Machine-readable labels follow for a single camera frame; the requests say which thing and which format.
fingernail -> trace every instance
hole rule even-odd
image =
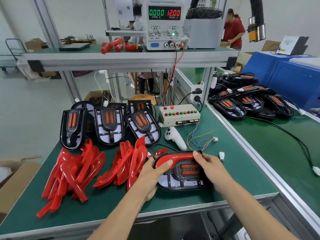
[[[168,164],[169,166],[171,166],[171,165],[173,164],[173,161],[172,161],[172,160],[169,160],[169,161],[167,161],[167,164]]]

digital display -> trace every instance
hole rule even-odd
[[[181,7],[149,6],[149,20],[180,20]]]

left hand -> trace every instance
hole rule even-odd
[[[158,187],[156,186],[159,177],[168,171],[173,163],[169,160],[163,163],[160,167],[154,169],[155,160],[150,157],[148,161],[143,165],[137,181],[132,186],[132,189],[137,190],[139,194],[145,195],[145,201],[150,200],[156,193]]]
[[[234,42],[234,40],[228,40],[228,46],[231,45]]]

red shirt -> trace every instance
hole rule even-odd
[[[223,40],[228,41],[234,39],[238,34],[244,33],[246,30],[242,25],[240,18],[236,17],[232,23],[224,24],[224,37]],[[242,39],[237,39],[234,41],[230,48],[241,48],[242,47]]]

beige control box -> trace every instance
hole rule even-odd
[[[195,124],[199,119],[200,113],[192,104],[160,107],[160,122],[164,127]]]

